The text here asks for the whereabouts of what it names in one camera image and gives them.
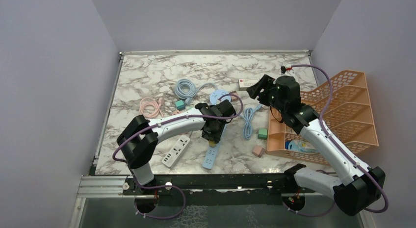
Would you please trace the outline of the pink charger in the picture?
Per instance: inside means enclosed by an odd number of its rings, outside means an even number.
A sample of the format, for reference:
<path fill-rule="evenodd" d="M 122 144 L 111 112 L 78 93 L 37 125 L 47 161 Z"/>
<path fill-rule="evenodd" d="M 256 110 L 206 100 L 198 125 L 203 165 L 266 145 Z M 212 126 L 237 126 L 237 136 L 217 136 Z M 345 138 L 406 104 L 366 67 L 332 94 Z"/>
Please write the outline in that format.
<path fill-rule="evenodd" d="M 230 95 L 231 95 L 231 101 L 237 101 L 239 98 L 237 91 L 230 92 Z"/>
<path fill-rule="evenodd" d="M 265 152 L 265 149 L 259 145 L 255 145 L 252 149 L 252 154 L 255 155 L 256 157 L 262 157 L 264 152 Z"/>

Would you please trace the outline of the green charger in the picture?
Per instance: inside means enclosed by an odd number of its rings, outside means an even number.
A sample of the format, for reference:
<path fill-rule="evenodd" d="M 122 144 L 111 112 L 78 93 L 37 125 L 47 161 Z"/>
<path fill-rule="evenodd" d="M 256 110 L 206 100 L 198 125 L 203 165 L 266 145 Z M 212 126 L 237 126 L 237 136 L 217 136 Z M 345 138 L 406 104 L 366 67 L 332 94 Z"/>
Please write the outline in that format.
<path fill-rule="evenodd" d="M 258 129 L 258 139 L 266 140 L 268 138 L 268 130 L 266 128 Z"/>

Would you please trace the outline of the pink charger front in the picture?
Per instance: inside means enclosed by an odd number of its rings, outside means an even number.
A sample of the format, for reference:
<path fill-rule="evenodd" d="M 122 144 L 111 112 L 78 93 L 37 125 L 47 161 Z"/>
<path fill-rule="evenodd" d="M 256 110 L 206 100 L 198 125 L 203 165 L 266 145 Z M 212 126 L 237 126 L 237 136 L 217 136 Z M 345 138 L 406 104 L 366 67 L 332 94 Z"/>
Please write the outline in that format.
<path fill-rule="evenodd" d="M 252 149 L 252 154 L 255 155 L 256 157 L 262 157 L 264 152 L 265 152 L 265 149 L 259 145 L 255 145 Z"/>

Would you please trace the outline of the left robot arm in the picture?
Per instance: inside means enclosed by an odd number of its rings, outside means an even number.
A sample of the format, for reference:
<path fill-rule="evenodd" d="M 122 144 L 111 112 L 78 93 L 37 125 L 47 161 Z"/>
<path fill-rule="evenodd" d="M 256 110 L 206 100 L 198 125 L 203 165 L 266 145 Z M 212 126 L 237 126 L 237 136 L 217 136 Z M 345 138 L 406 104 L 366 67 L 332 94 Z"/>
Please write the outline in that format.
<path fill-rule="evenodd" d="M 216 105 L 198 103 L 185 112 L 161 119 L 146 119 L 143 115 L 134 117 L 117 138 L 128 168 L 136 178 L 135 187 L 142 194 L 154 189 L 154 174 L 150 160 L 156 146 L 172 137 L 191 131 L 201 131 L 209 142 L 219 143 L 226 124 L 237 117 L 229 100 Z"/>

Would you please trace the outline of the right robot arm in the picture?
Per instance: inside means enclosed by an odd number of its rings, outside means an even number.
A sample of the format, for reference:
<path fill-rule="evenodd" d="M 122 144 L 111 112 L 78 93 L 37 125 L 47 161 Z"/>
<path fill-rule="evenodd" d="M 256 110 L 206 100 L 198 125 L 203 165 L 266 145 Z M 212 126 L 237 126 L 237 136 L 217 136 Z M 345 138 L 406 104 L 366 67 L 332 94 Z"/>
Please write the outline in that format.
<path fill-rule="evenodd" d="M 306 166 L 287 170 L 283 186 L 289 192 L 309 188 L 331 198 L 349 216 L 368 210 L 375 201 L 384 199 L 379 210 L 385 212 L 389 200 L 383 190 L 386 174 L 380 167 L 371 168 L 355 156 L 329 130 L 321 114 L 301 101 L 300 85 L 291 76 L 274 79 L 264 75 L 246 89 L 252 99 L 277 110 L 283 123 L 292 128 L 327 160 L 337 177 L 313 171 Z"/>

